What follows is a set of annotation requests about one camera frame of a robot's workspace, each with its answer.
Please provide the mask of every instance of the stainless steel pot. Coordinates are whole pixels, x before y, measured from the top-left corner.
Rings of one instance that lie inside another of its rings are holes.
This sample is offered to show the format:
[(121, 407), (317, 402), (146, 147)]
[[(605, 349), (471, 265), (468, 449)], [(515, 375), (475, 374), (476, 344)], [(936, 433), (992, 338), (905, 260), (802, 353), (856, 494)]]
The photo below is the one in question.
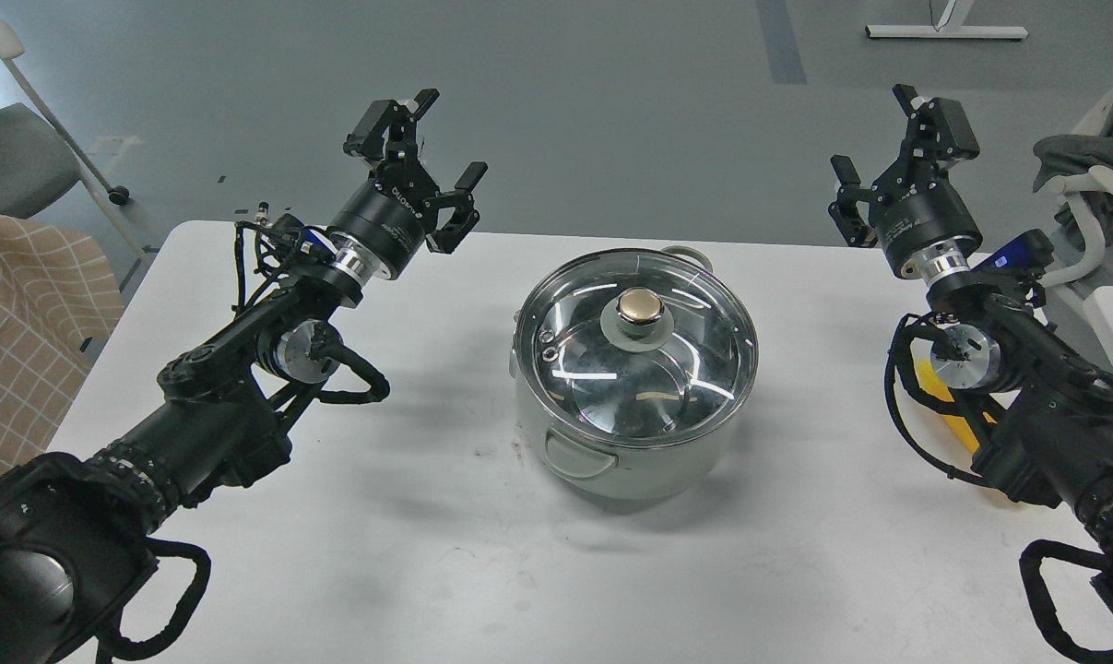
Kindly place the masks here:
[(749, 311), (709, 268), (682, 247), (612, 249), (569, 261), (528, 295), (511, 375), (519, 422), (556, 476), (650, 499), (716, 467), (758, 345)]

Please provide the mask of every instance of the yellow object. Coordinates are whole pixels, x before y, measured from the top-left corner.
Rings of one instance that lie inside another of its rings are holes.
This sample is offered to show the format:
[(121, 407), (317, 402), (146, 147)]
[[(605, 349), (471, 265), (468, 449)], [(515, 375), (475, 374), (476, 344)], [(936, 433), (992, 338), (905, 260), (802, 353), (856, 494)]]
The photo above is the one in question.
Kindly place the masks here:
[[(916, 370), (917, 380), (922, 383), (922, 388), (925, 392), (936, 396), (938, 399), (953, 400), (953, 397), (949, 395), (949, 388), (934, 373), (933, 363), (927, 359), (917, 360)], [(956, 415), (943, 415), (940, 417), (949, 426), (949, 429), (954, 432), (954, 435), (957, 436), (957, 440), (961, 440), (962, 445), (971, 450), (971, 454), (974, 454), (978, 449), (978, 439), (974, 437), (974, 432), (971, 432), (971, 426), (965, 423), (965, 417), (957, 417)], [(989, 415), (986, 416), (986, 420), (994, 424), (994, 419), (991, 419)]]

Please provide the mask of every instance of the gray chair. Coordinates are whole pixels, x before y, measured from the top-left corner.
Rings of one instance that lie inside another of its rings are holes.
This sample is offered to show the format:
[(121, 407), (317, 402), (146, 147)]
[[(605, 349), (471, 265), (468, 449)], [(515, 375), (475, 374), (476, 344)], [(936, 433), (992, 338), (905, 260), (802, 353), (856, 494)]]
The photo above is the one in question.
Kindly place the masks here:
[(29, 219), (80, 181), (72, 150), (28, 106), (0, 109), (0, 214)]
[(137, 268), (140, 261), (148, 259), (147, 251), (154, 249), (139, 242), (109, 205), (126, 205), (130, 192), (124, 186), (110, 186), (72, 136), (47, 109), (36, 89), (30, 87), (13, 63), (13, 59), (22, 53), (22, 42), (11, 26), (0, 20), (0, 60), (40, 112), (37, 115), (22, 105), (0, 109), (0, 214), (29, 218), (80, 181), (101, 214), (138, 256)]

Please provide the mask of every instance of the beige checkered fabric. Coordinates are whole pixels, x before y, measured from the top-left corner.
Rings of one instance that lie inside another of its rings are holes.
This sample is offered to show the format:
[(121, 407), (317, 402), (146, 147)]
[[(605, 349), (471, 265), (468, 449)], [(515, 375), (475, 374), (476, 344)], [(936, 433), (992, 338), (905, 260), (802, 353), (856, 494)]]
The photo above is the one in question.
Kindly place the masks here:
[(0, 475), (41, 453), (125, 310), (109, 260), (76, 230), (0, 215)]

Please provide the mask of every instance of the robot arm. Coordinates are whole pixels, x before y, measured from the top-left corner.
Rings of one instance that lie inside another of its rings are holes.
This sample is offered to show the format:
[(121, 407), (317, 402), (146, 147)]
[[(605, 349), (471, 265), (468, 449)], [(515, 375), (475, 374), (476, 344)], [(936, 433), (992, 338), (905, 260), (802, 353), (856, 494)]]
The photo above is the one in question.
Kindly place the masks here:
[[(375, 101), (363, 117), (361, 127), (370, 118), (375, 125), (362, 145), (382, 143), (387, 131), (395, 151), (375, 160), (334, 219), (328, 232), (335, 251), (323, 245), (312, 251), (306, 228), (290, 215), (272, 226), (239, 224), (269, 236), (285, 256), (262, 289), (285, 278), (160, 370), (161, 407), (87, 462), (50, 453), (0, 478), (0, 664), (58, 662), (93, 637), (98, 661), (164, 651), (184, 631), (210, 575), (201, 548), (150, 537), (165, 518), (217, 487), (249, 487), (288, 463), (287, 433), (313, 400), (377, 403), (388, 395), (384, 376), (346, 348), (328, 319), (337, 307), (357, 305), (372, 276), (400, 276), (426, 239), (453, 251), (479, 219), (471, 189), (486, 166), (471, 165), (455, 190), (442, 195), (416, 160), (412, 130), (396, 125), (414, 125), (435, 98), (435, 89), (424, 89), (408, 116), (397, 115), (401, 102)], [(372, 160), (365, 148), (361, 155)], [(424, 198), (395, 195), (401, 186), (424, 184)], [(455, 221), (437, 229), (437, 210), (446, 207), (455, 209)], [(286, 386), (266, 396), (253, 365)], [(370, 390), (324, 392), (341, 365)], [(121, 610), (164, 556), (190, 559), (195, 577), (164, 632), (130, 642), (119, 634)]]
[[(1067, 502), (1101, 553), (1058, 543), (1033, 543), (1021, 571), (1032, 613), (1046, 642), (1076, 662), (1113, 662), (1113, 651), (1085, 651), (1063, 631), (1040, 575), (1044, 558), (1061, 558), (1100, 572), (1093, 585), (1113, 613), (1113, 375), (1099, 369), (1033, 316), (1042, 306), (1037, 278), (1052, 260), (1040, 230), (1025, 232), (972, 268), (968, 256), (982, 242), (965, 204), (945, 171), (978, 155), (965, 112), (953, 100), (926, 100), (912, 88), (894, 88), (907, 118), (905, 142), (892, 167), (863, 189), (851, 160), (833, 157), (839, 178), (829, 207), (853, 246), (884, 245), (899, 278), (923, 278), (932, 311), (906, 316), (897, 328), (885, 378), (890, 407), (894, 373), (918, 403), (965, 417), (981, 442), (973, 474), (924, 453), (927, 462), (1008, 499), (1055, 507)], [(867, 222), (857, 205), (868, 205)], [(942, 403), (919, 388), (909, 345), (932, 340), (932, 361), (953, 395)], [(1018, 390), (1011, 408), (991, 397)], [(986, 420), (989, 416), (994, 424)]]

